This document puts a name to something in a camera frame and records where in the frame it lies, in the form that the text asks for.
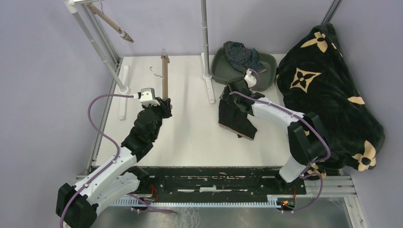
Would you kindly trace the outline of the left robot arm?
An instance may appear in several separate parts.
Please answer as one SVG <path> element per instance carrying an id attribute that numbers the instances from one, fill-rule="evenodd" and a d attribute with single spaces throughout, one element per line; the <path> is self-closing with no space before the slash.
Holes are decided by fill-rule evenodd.
<path id="1" fill-rule="evenodd" d="M 93 173 L 70 186 L 59 188 L 56 214 L 61 228 L 89 228 L 96 218 L 115 201 L 132 193 L 144 193 L 149 180 L 129 172 L 152 148 L 163 119 L 172 116 L 171 99 L 159 97 L 141 102 L 143 110 L 137 115 L 129 135 L 116 153 Z"/>

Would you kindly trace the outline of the black striped underwear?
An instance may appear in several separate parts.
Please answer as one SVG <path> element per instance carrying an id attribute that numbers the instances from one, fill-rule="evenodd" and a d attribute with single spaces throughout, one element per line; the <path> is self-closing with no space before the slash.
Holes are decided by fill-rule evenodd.
<path id="1" fill-rule="evenodd" d="M 229 104 L 225 99 L 230 95 L 230 89 L 225 86 L 222 94 L 220 95 L 220 102 L 218 108 L 218 123 L 235 132 L 238 138 L 246 138 L 253 140 L 257 128 L 248 119 L 248 114 L 239 110 L 236 106 Z"/>

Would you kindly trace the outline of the wooden clip hanger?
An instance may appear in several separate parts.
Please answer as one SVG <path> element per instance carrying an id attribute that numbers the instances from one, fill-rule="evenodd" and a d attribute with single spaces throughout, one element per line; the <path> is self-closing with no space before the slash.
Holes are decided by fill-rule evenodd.
<path id="1" fill-rule="evenodd" d="M 162 61 L 162 75 L 158 75 L 153 71 L 153 67 L 150 66 L 149 69 L 153 75 L 160 77 L 162 79 L 162 99 L 167 100 L 169 98 L 169 86 L 168 86 L 168 65 L 170 64 L 169 56 L 166 52 L 166 49 L 163 48 L 161 54 L 161 61 Z"/>

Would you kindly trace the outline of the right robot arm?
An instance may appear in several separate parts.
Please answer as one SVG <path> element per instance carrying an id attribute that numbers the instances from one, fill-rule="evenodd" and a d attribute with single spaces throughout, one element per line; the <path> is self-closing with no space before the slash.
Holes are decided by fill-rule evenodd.
<path id="1" fill-rule="evenodd" d="M 263 94 L 252 92 L 247 80 L 242 77 L 229 81 L 227 85 L 227 103 L 243 113 L 274 124 L 288 136 L 291 156 L 279 170 L 280 177 L 274 181 L 278 192 L 288 193 L 293 189 L 295 179 L 302 178 L 315 163 L 330 157 L 327 133 L 317 114 L 304 114 L 275 104 Z"/>

